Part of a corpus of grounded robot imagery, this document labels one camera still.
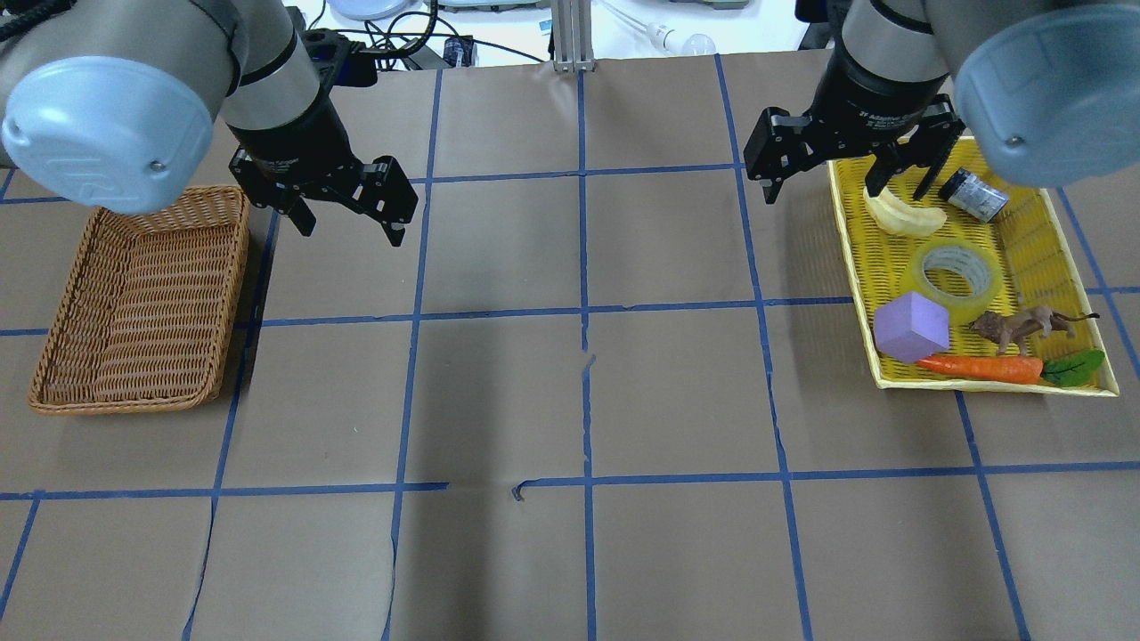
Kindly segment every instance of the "banana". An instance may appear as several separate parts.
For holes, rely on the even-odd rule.
[[[863,187],[863,201],[879,228],[896,236],[923,238],[946,222],[946,212],[940,208],[909,205],[887,188],[872,198]]]

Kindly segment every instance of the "toy animal tail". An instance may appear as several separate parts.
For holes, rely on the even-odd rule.
[[[1070,318],[1068,316],[1065,316],[1060,311],[1054,311],[1053,316],[1056,316],[1056,317],[1058,317],[1058,318],[1060,318],[1062,320],[1068,320],[1070,323],[1076,322],[1076,320],[1088,320],[1089,318],[1100,318],[1100,315],[1097,314],[1096,311],[1093,311],[1092,314],[1085,314],[1084,316],[1077,316],[1076,318]]]

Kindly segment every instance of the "orange carrot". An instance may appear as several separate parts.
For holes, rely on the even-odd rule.
[[[950,374],[1000,381],[1004,383],[1036,383],[1045,362],[1033,356],[946,356],[936,354],[914,363],[920,367]]]

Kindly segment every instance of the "basket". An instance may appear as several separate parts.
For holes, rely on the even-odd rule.
[[[915,251],[931,238],[907,238],[882,232],[863,202],[863,179],[873,157],[831,161],[828,173],[834,204],[836,224],[842,242],[847,275],[850,281],[855,308],[858,313],[863,343],[876,386],[879,388],[912,388],[963,391],[1016,391],[1070,396],[1118,396],[1119,388],[1106,359],[1092,381],[1082,387],[1060,388],[1047,383],[1015,384],[936,374],[917,365],[880,356],[874,348],[871,318],[874,310],[902,295],[899,275]],[[985,253],[991,253],[1001,266],[1002,286],[988,309],[1003,315],[1035,305],[1048,305],[1066,314],[1089,311],[1089,299],[1077,274],[1068,244],[1060,230],[1052,201],[1044,189],[1033,189],[1005,182],[986,165],[974,138],[962,138],[935,185],[943,185],[964,167],[983,180],[1005,192],[1009,203],[990,224],[978,222],[970,214],[947,204],[937,189],[922,198],[921,206],[940,206],[947,213],[946,224],[933,238],[961,238]],[[899,197],[913,194],[925,169],[911,169],[891,179],[888,188]],[[954,275],[931,274],[931,281],[943,291],[969,294],[968,285]],[[1034,334],[1029,352],[1047,360],[1072,356],[1086,349],[1105,349],[1094,320],[1074,324],[1076,338],[1064,333],[1041,340]],[[993,356],[996,346],[966,326],[951,326],[948,354]]]
[[[91,214],[27,401],[40,414],[166,412],[218,396],[249,250],[237,187]]]

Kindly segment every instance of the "tape roll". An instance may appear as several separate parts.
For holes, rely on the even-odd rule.
[[[927,271],[945,269],[966,279],[972,294],[961,297],[939,290]],[[997,258],[972,243],[938,238],[919,248],[899,283],[902,294],[918,292],[950,310],[951,325],[972,323],[1001,290]]]

